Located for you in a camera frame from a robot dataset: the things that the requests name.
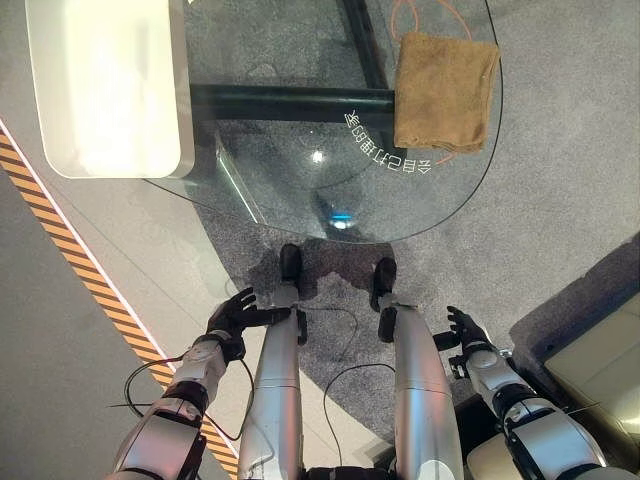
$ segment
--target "glass table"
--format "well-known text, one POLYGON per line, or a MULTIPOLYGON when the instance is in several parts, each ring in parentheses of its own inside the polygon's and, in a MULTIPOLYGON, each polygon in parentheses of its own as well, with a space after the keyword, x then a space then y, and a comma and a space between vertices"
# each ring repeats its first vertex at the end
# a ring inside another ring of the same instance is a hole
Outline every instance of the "glass table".
MULTIPOLYGON (((196 164, 155 185, 201 208, 353 243, 422 232, 473 195, 497 140, 501 74, 482 151, 393 147, 393 36, 417 18, 422 32, 464 38, 443 4, 415 0, 414 16, 407 2, 214 3, 185 8, 196 164)), ((485 4, 457 3, 473 39, 495 42, 485 4)))

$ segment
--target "orange cable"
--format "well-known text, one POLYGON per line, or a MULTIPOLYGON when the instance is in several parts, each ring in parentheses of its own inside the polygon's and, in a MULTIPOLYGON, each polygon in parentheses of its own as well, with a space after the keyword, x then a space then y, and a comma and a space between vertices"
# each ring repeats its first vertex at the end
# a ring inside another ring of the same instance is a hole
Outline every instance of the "orange cable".
MULTIPOLYGON (((458 11, 458 9, 456 9, 456 7, 454 7, 447 0, 436 0, 436 1, 440 5, 442 5, 444 8, 449 10, 454 17, 456 17, 456 19, 462 25, 462 28, 464 28, 464 31, 467 34, 467 38, 469 40, 473 40, 473 37, 471 36, 471 30, 469 30, 469 26, 467 25, 467 22, 465 22, 464 17, 460 15, 460 12, 458 11)), ((394 0, 393 8, 391 9, 391 20, 389 23, 391 24, 390 25, 391 37, 393 37, 393 39, 396 42, 400 41, 400 37, 398 36, 398 33, 396 31, 396 17, 398 14, 398 9, 405 3, 409 5, 409 7, 411 8, 411 14, 413 15, 413 20, 415 22, 415 27, 413 31, 414 32, 420 31, 420 16, 418 15, 418 9, 416 8, 415 0, 394 0)))
POLYGON ((436 0, 436 1, 440 5, 442 5, 444 8, 449 10, 451 13, 453 13, 453 16, 458 19, 458 21, 460 22, 460 24, 464 28, 464 31, 467 33, 467 38, 469 40, 473 40, 473 38, 471 37, 471 30, 469 30, 469 27, 467 26, 467 22, 464 21, 464 18, 462 18, 462 15, 460 15, 460 12, 458 12, 456 7, 451 5, 447 0, 436 0))
POLYGON ((413 21, 415 25, 413 31, 420 31, 420 17, 418 16, 418 10, 416 9, 414 0, 394 0, 393 8, 391 9, 391 36, 396 42, 400 41, 400 37, 398 37, 398 34, 396 32, 396 15, 398 12, 398 8, 400 8, 400 6, 402 6, 404 3, 408 4, 411 8, 411 14, 413 15, 413 21))
POLYGON ((454 158, 456 158, 456 156, 458 156, 456 152, 451 152, 448 155, 445 155, 444 157, 442 157, 440 160, 438 160, 436 162, 436 165, 442 165, 443 163, 446 163, 449 160, 453 160, 454 158))

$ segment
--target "brown cloth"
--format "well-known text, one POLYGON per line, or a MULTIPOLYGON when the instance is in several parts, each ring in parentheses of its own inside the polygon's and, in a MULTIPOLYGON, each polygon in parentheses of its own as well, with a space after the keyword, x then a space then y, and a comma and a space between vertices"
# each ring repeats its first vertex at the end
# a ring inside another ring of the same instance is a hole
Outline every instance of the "brown cloth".
POLYGON ((481 150, 498 58, 493 44, 406 34, 396 70, 396 147, 481 150))

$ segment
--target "white plastic container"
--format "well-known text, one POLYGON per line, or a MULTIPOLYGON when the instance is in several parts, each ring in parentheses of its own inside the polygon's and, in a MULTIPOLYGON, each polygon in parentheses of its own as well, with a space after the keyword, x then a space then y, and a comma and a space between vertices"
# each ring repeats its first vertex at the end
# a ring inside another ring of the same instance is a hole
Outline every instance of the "white plastic container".
POLYGON ((70 178, 184 176, 194 162, 181 0, 26 0, 47 161, 70 178))

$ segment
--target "yellow and black striped tape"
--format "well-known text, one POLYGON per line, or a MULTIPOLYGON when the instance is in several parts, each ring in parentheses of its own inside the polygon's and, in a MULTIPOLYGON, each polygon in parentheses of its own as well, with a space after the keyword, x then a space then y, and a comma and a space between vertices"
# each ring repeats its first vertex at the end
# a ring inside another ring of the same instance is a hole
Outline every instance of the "yellow and black striped tape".
MULTIPOLYGON (((59 207, 37 180, 35 173, 27 166, 26 160, 23 160, 2 128, 0 128, 0 165, 60 253, 140 360, 149 362, 163 358, 145 330, 136 321, 135 314, 130 310, 131 307, 128 304, 125 305, 126 302, 119 292, 114 290, 84 242, 68 224, 68 220, 64 218, 59 207)), ((173 371, 168 366, 155 365, 149 370, 163 388, 171 382, 173 371)), ((238 459, 235 452, 208 420, 205 420, 202 425, 202 434, 207 438, 207 446, 213 456, 229 476, 236 480, 238 459)))

